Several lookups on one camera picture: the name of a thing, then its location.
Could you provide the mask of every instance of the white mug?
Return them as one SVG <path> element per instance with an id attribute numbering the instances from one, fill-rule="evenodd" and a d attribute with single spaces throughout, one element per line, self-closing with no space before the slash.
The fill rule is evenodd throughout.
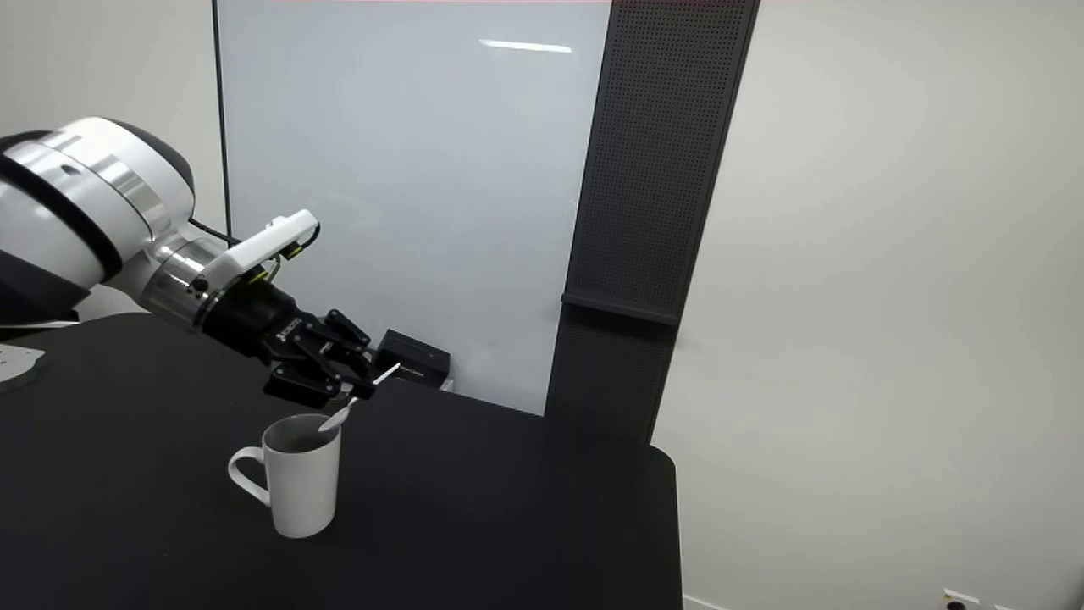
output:
<path id="1" fill-rule="evenodd" d="M 273 423 L 263 446 L 243 446 L 230 459 L 230 481 L 273 507 L 274 532 L 309 540 L 333 527 L 338 494 L 342 434 L 320 434 L 325 415 L 294 415 Z M 269 489 L 238 472 L 238 462 L 263 462 Z"/>

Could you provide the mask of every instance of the black table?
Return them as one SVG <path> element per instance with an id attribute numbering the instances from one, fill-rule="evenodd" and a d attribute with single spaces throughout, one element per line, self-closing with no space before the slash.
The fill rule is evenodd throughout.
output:
<path id="1" fill-rule="evenodd" d="M 56 336 L 0 389 L 0 608 L 683 610 L 661 451 L 391 383 L 346 432 L 342 513 L 274 537 L 228 459 L 300 408 L 152 320 Z"/>

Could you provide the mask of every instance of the wall outlet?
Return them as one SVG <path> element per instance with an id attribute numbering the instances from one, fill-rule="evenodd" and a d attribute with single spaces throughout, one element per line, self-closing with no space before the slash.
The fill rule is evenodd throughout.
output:
<path id="1" fill-rule="evenodd" d="M 978 610 L 984 599 L 974 593 L 947 591 L 947 610 Z"/>

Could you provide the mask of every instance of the whiteboard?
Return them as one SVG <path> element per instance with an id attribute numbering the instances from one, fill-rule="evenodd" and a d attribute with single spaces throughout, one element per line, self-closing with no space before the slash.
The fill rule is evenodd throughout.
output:
<path id="1" fill-rule="evenodd" d="M 221 0 L 230 218 L 300 206 L 283 289 L 541 415 L 609 2 Z"/>

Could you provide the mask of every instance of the mug handle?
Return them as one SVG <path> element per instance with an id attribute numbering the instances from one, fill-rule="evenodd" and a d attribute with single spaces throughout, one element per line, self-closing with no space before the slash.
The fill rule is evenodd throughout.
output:
<path id="1" fill-rule="evenodd" d="M 269 489 L 263 489 L 263 484 L 253 484 L 250 477 L 243 477 L 242 476 L 242 462 L 263 462 L 266 463 L 266 451 L 263 446 L 243 446 L 243 451 L 238 451 L 233 459 L 230 459 L 230 481 L 238 484 L 238 489 L 243 489 L 250 499 L 258 499 L 263 504 L 273 504 L 273 490 Z"/>

